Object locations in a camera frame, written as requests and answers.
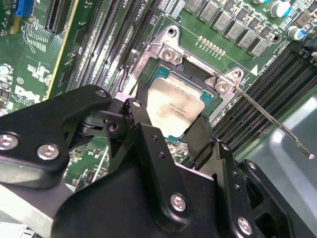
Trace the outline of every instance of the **screw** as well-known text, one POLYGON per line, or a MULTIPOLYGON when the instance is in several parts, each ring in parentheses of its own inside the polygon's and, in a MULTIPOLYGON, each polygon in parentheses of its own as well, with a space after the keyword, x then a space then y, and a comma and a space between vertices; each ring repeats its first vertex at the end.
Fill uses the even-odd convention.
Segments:
POLYGON ((142 107, 141 103, 139 103, 138 101, 133 101, 132 103, 138 108, 142 107))
POLYGON ((168 147, 168 149, 169 149, 171 154, 175 154, 176 153, 176 147, 174 145, 168 144, 167 147, 168 147))
POLYGON ((244 234, 246 234, 248 236, 252 234, 252 228, 251 228, 250 223, 246 219, 244 219, 243 217, 238 218, 238 225, 239 225, 240 230, 244 234))
POLYGON ((19 144, 19 139, 11 134, 0 135, 0 150, 11 150, 19 144))
POLYGON ((103 97, 103 98, 107 97, 107 95, 106 95, 106 93, 104 92, 104 90, 99 90, 99 91, 96 92, 96 94, 97 94, 98 96, 100 96, 100 97, 103 97))
POLYGON ((222 144, 222 146, 225 150, 230 150, 230 148, 226 144, 222 144))
POLYGON ((54 145, 41 145, 37 154, 42 160, 54 160, 58 157, 59 150, 54 145))
POLYGON ((249 166, 251 167, 251 169, 253 169, 253 170, 256 170, 256 169, 257 169, 257 167, 255 166, 255 164, 253 164, 252 162, 249 162, 248 164, 249 164, 249 166))
POLYGON ((177 194, 173 194, 170 197, 170 203, 172 204, 173 208, 178 212, 183 212, 186 209, 186 202, 184 198, 177 194))

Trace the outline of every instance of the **black memory slot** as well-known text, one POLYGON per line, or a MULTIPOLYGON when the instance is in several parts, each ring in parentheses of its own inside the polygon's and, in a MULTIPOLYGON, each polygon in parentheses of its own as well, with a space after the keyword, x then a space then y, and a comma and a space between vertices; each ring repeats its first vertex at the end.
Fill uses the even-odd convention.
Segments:
MULTIPOLYGON (((266 88, 267 90, 264 90, 259 95, 259 100, 257 100, 257 103, 261 106, 264 106, 270 99, 276 97, 276 93, 280 91, 280 89, 287 84, 287 82, 295 76, 297 70, 299 70, 301 67, 303 67, 305 62, 303 61, 297 61, 294 63, 293 67, 286 68, 285 71, 282 71, 283 75, 281 76, 281 79, 279 81, 273 81, 269 88, 266 88)), ((239 128, 241 126, 244 126, 246 123, 248 123, 248 120, 253 117, 255 113, 258 112, 256 108, 254 108, 251 104, 247 103, 249 110, 245 110, 245 113, 239 115, 236 119, 240 121, 239 126, 236 127, 236 129, 230 128, 230 134, 226 134, 226 131, 223 133, 225 136, 223 137, 224 140, 228 140, 231 137, 231 134, 237 133, 239 128)))
MULTIPOLYGON (((95 6, 95 9, 94 9, 94 12, 92 14, 92 17, 90 18, 90 22, 88 24, 88 32, 86 33, 83 41, 82 41, 82 44, 81 44, 81 48, 82 48, 82 52, 85 52, 87 46, 88 46, 88 42, 91 38, 91 35, 94 31, 94 25, 96 24, 97 22, 97 19, 98 19, 98 16, 100 14, 100 11, 101 11, 101 8, 102 8, 102 5, 103 5, 103 0, 98 0, 96 6, 95 6)), ((66 92, 71 90, 73 88, 73 85, 75 83, 75 77, 76 75, 78 74, 79 72, 79 68, 80 68, 80 64, 83 60, 83 54, 78 54, 77 57, 76 57, 76 60, 75 60, 75 63, 74 63, 74 66, 73 66, 73 71, 72 71, 72 74, 71 74, 71 77, 68 81, 68 85, 67 85, 67 88, 66 88, 66 92)))
MULTIPOLYGON (((126 17, 126 20, 123 23, 123 26, 120 30, 118 37, 114 40, 115 44, 108 54, 106 63, 112 64, 115 58, 117 57, 118 53, 122 51, 122 46, 124 44, 124 41, 126 40, 127 33, 130 27, 133 26, 132 24, 134 22, 136 15, 138 14, 138 10, 140 9, 142 2, 142 0, 137 0, 133 3, 133 6, 129 11, 128 16, 126 17)), ((109 65, 104 65, 104 67, 106 67, 106 70, 103 70, 104 73, 98 75, 99 77, 97 79, 97 85, 100 87, 102 87, 105 83, 109 65)))
MULTIPOLYGON (((282 68, 286 67, 290 61, 295 57, 294 54, 284 51, 280 56, 280 63, 272 64, 260 78, 258 78, 252 85, 251 88, 247 91, 250 97, 256 99, 257 96, 265 89, 273 79, 277 77, 277 74, 281 71, 282 68)), ((230 110, 226 116, 221 119, 221 123, 217 124, 214 127, 216 134, 223 134, 223 132, 231 126, 232 123, 235 123, 235 118, 242 114, 242 112, 247 108, 248 101, 240 99, 235 106, 230 110)))
POLYGON ((131 50, 134 48, 134 46, 137 46, 148 27, 150 20, 152 19, 154 13, 156 12, 161 0, 150 0, 145 3, 145 7, 142 10, 142 13, 138 18, 134 21, 134 31, 131 36, 131 40, 126 43, 125 51, 123 52, 122 56, 120 57, 119 64, 116 68, 115 74, 114 74, 114 81, 110 85, 109 89, 111 91, 116 90, 120 83, 120 78, 118 78, 118 74, 120 73, 120 68, 124 68, 124 64, 126 60, 129 57, 129 54, 131 50))
MULTIPOLYGON (((317 83, 317 69, 286 49, 249 88, 248 94, 279 119, 317 83)), ((235 156, 272 127, 265 116, 243 97, 214 127, 235 156)))
MULTIPOLYGON (((112 4, 110 15, 109 15, 109 17, 107 17, 106 23, 103 26, 102 32, 99 35, 98 42, 97 42, 96 47, 93 51, 94 58, 96 58, 96 59, 98 59, 98 57, 102 51, 102 48, 106 42, 106 39, 110 34, 111 28, 113 27, 113 24, 114 24, 114 19, 115 19, 116 15, 118 14, 118 11, 119 11, 121 4, 122 4, 121 0, 116 0, 112 4)), ((86 71, 84 73, 84 76, 81 80, 80 86, 84 86, 84 85, 88 84, 89 80, 91 79, 92 73, 94 71, 95 65, 96 65, 96 61, 92 61, 92 58, 90 57, 88 66, 87 66, 86 71)))

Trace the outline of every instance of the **capacitor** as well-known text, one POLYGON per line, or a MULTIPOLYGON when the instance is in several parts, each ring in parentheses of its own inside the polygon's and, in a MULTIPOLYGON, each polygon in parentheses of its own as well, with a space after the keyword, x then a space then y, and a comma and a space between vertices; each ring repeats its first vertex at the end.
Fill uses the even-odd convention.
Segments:
POLYGON ((275 1, 269 8, 269 14, 272 17, 286 17, 291 10, 291 4, 288 1, 275 1))
POLYGON ((252 0, 253 3, 266 3, 269 2, 270 0, 252 0))
POLYGON ((295 41, 301 41, 306 36, 306 31, 297 26, 290 26, 287 29, 287 36, 295 41))

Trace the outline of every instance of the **pcie slot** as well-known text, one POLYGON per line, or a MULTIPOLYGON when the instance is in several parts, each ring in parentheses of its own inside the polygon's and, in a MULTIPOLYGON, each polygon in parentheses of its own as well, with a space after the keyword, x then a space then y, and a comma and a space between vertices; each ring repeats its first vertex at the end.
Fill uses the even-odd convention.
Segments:
MULTIPOLYGON (((297 70, 300 69, 301 67, 303 67, 305 65, 305 63, 303 61, 298 61, 295 63, 296 65, 294 65, 294 67, 288 68, 286 70, 286 72, 281 71, 280 74, 283 74, 283 76, 281 77, 280 80, 277 81, 272 81, 272 84, 270 85, 270 87, 266 90, 266 91, 262 91, 264 94, 259 94, 259 100, 257 100, 257 103, 259 103, 262 107, 265 107, 265 104, 274 97, 274 95, 284 86, 286 85, 286 83, 295 76, 295 74, 297 73, 297 70)), ((251 106, 250 110, 245 111, 246 113, 242 113, 240 114, 240 116, 238 116, 236 118, 236 120, 238 121, 243 121, 243 124, 239 124, 238 126, 236 126, 236 130, 233 130, 232 127, 229 127, 229 131, 230 133, 224 132, 224 137, 222 138, 223 140, 228 140, 233 134, 237 133, 237 131, 239 130, 239 128, 241 128, 242 126, 244 126, 244 124, 247 124, 248 121, 251 120, 252 116, 258 112, 257 109, 255 109, 254 107, 251 106)))
MULTIPOLYGON (((303 96, 305 96, 316 84, 317 84, 317 76, 314 78, 313 81, 311 81, 309 84, 305 85, 304 88, 302 88, 301 91, 296 94, 296 96, 292 97, 287 102, 285 107, 282 108, 281 110, 279 110, 278 113, 274 115, 274 117, 276 117, 276 118, 281 117, 284 113, 286 113, 288 111, 288 109, 292 105, 294 105, 298 100, 300 100, 303 96)), ((234 151, 233 155, 237 156, 241 152, 243 152, 243 150, 245 150, 253 141, 255 141, 260 136, 260 134, 262 134, 263 131, 268 129, 271 125, 272 125, 272 123, 267 121, 260 129, 257 130, 257 131, 259 131, 258 133, 252 133, 251 134, 252 136, 248 140, 246 140, 244 143, 242 143, 240 145, 233 145, 234 148, 237 147, 237 149, 234 151)))
MULTIPOLYGON (((110 16, 107 18, 107 22, 105 23, 105 25, 103 27, 102 33, 100 34, 100 36, 98 38, 98 42, 97 42, 97 45, 96 45, 95 50, 94 50, 94 58, 95 59, 98 59, 100 54, 101 54, 101 51, 102 51, 102 48, 106 42, 106 39, 110 34, 111 27, 113 27, 114 20, 115 20, 116 15, 118 14, 120 5, 121 5, 121 1, 117 0, 111 8, 110 16)), ((92 58, 90 58, 89 62, 88 62, 88 66, 85 70, 84 76, 83 76, 81 83, 80 83, 81 86, 86 85, 88 83, 88 81, 91 79, 95 65, 96 65, 96 60, 92 61, 92 58)))
POLYGON ((83 74, 86 70, 87 64, 86 60, 91 56, 91 50, 95 47, 97 39, 95 35, 99 35, 104 25, 104 22, 109 15, 109 10, 113 4, 113 0, 109 0, 106 3, 106 8, 103 9, 105 1, 99 0, 95 8, 92 20, 89 24, 89 32, 86 34, 86 37, 81 44, 81 53, 78 54, 76 62, 74 64, 74 70, 71 75, 71 78, 68 82, 66 91, 69 91, 74 88, 78 88, 83 77, 83 74))
MULTIPOLYGON (((289 51, 284 51, 279 58, 281 59, 281 64, 274 64, 273 66, 269 67, 269 70, 266 70, 261 76, 261 80, 258 79, 247 91, 247 93, 256 100, 261 91, 264 90, 272 82, 272 80, 277 77, 276 72, 280 72, 282 68, 285 68, 294 57, 294 54, 290 54, 289 51)), ((231 124, 234 122, 232 118, 242 114, 248 105, 248 101, 240 99, 232 108, 232 110, 229 111, 227 115, 221 120, 221 123, 218 123, 217 126, 215 126, 215 133, 223 134, 223 132, 227 128, 231 127, 231 124)))
POLYGON ((46 15, 45 29, 51 33, 62 33, 71 6, 71 0, 51 0, 46 15))

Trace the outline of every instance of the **dimm slot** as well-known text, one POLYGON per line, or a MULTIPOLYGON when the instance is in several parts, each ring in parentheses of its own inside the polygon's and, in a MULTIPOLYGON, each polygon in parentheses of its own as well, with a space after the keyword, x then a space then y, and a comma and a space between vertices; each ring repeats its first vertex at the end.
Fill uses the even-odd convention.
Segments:
MULTIPOLYGON (((91 21, 88 24, 88 26, 89 26, 88 29, 89 30, 88 30, 87 34, 85 35, 85 37, 84 37, 84 39, 82 41, 82 44, 81 44, 82 52, 86 51, 86 48, 88 46, 88 42, 90 41, 91 35, 93 33, 93 30, 94 30, 94 26, 97 23, 98 16, 99 16, 100 11, 102 9, 103 2, 104 2, 103 0, 98 0, 97 4, 95 6, 94 12, 93 12, 92 17, 91 17, 91 21)), ((80 63, 83 60, 83 57, 84 57, 83 54, 78 54, 77 57, 76 57, 76 60, 75 60, 74 66, 73 66, 73 72, 72 72, 71 77, 70 77, 70 79, 68 81, 66 92, 71 90, 73 88, 73 86, 74 86, 76 75, 79 72, 80 63)))
MULTIPOLYGON (((280 57, 278 63, 269 66, 261 76, 264 78, 249 89, 249 95, 277 119, 308 92, 317 79, 316 69, 291 51, 285 50, 280 57)), ((244 98, 236 105, 214 128, 216 136, 230 146, 235 156, 272 126, 244 98)))
POLYGON ((131 4, 132 4, 132 0, 125 2, 125 11, 123 12, 123 15, 121 16, 119 22, 116 24, 116 27, 113 29, 113 32, 111 34, 111 39, 109 40, 110 35, 108 36, 107 40, 109 40, 109 43, 107 44, 106 48, 103 49, 105 50, 105 53, 103 54, 103 58, 100 58, 100 62, 99 65, 100 67, 95 68, 94 71, 96 72, 94 74, 94 76, 92 77, 90 84, 96 84, 99 85, 98 83, 98 79, 99 78, 106 78, 107 75, 107 64, 108 64, 108 56, 110 54, 110 51, 113 49, 113 45, 115 44, 115 42, 118 39, 118 34, 120 32, 120 30, 122 29, 122 25, 123 22, 125 21, 127 14, 129 13, 131 4))
MULTIPOLYGON (((285 105, 285 108, 281 109, 277 114, 274 116, 276 118, 279 118, 283 116, 284 113, 288 111, 292 105, 294 105, 298 100, 300 100, 303 96, 305 96, 315 85, 317 84, 317 76, 315 77, 314 81, 311 81, 309 84, 305 85, 305 87, 296 94, 290 101, 287 102, 285 105)), ((241 152, 243 152, 253 141, 255 141, 260 134, 262 134, 263 131, 267 130, 270 128, 272 125, 271 122, 267 121, 265 125, 263 125, 258 131, 258 133, 253 133, 252 137, 250 137, 248 140, 246 140, 243 144, 237 145, 237 150, 233 152, 233 155, 236 157, 238 156, 241 152)))
MULTIPOLYGON (((273 81, 273 83, 272 83, 272 85, 270 85, 269 89, 267 91, 263 91, 264 95, 259 95, 260 99, 257 100, 258 104, 260 104, 262 107, 264 107, 265 104, 267 103, 267 101, 269 101, 269 99, 273 98, 275 96, 275 94, 281 89, 281 87, 283 87, 283 85, 285 85, 290 80, 290 78, 295 76, 297 70, 304 66, 303 61, 296 62, 295 64, 296 65, 294 65, 294 67, 287 69, 287 71, 285 73, 283 73, 281 80, 276 81, 276 82, 273 81)), ((244 121, 244 123, 239 124, 239 126, 237 127, 236 130, 232 130, 232 128, 230 127, 230 134, 224 132, 225 136, 222 138, 223 140, 228 140, 231 137, 231 135, 233 135, 234 133, 237 133, 238 128, 241 126, 244 126, 244 124, 246 124, 249 121, 249 118, 251 118, 254 113, 258 112, 258 110, 255 109, 254 107, 251 106, 251 108, 252 108, 251 110, 246 110, 246 113, 242 113, 242 114, 240 114, 240 116, 238 116, 236 118, 239 121, 244 121)))
MULTIPOLYGON (((113 6, 111 8, 110 16, 107 18, 107 22, 105 23, 105 25, 103 27, 102 33, 99 36, 96 48, 94 50, 94 58, 96 58, 96 59, 99 58, 99 55, 102 51, 102 48, 106 42, 106 38, 109 36, 109 31, 110 31, 111 27, 113 27, 114 19, 115 19, 116 15, 118 14, 120 5, 121 5, 121 1, 117 0, 117 1, 115 1, 115 3, 113 4, 113 6)), ((86 71, 85 71, 84 76, 83 76, 81 83, 80 83, 81 86, 86 85, 88 83, 88 81, 91 79, 95 65, 96 65, 96 60, 92 61, 92 58, 89 58, 88 66, 86 68, 86 71)))
MULTIPOLYGON (((280 72, 280 70, 286 67, 289 62, 295 57, 294 54, 290 54, 287 51, 284 51, 280 56, 281 64, 273 64, 271 65, 261 77, 261 80, 257 79, 255 83, 247 90, 247 93, 253 99, 259 95, 261 88, 266 88, 271 81, 276 77, 276 72, 280 72)), ((227 112, 226 116, 221 119, 221 123, 218 123, 213 129, 216 134, 222 134, 224 130, 231 126, 234 122, 232 118, 241 114, 248 106, 248 102, 245 100, 240 99, 234 107, 227 112)))
POLYGON ((104 82, 107 79, 108 70, 110 69, 110 66, 113 63, 113 61, 115 60, 115 58, 117 57, 117 54, 119 53, 119 51, 122 50, 123 43, 126 40, 129 28, 132 26, 133 19, 136 17, 136 14, 137 14, 139 8, 141 7, 141 3, 142 3, 141 0, 135 1, 135 3, 133 4, 131 10, 129 11, 129 14, 127 15, 127 17, 123 23, 123 26, 120 29, 118 37, 114 41, 114 47, 112 49, 108 48, 107 53, 106 53, 106 56, 108 55, 106 58, 106 63, 108 65, 106 66, 106 71, 104 71, 105 75, 102 75, 101 80, 99 80, 99 78, 97 78, 97 85, 98 86, 105 87, 104 82))

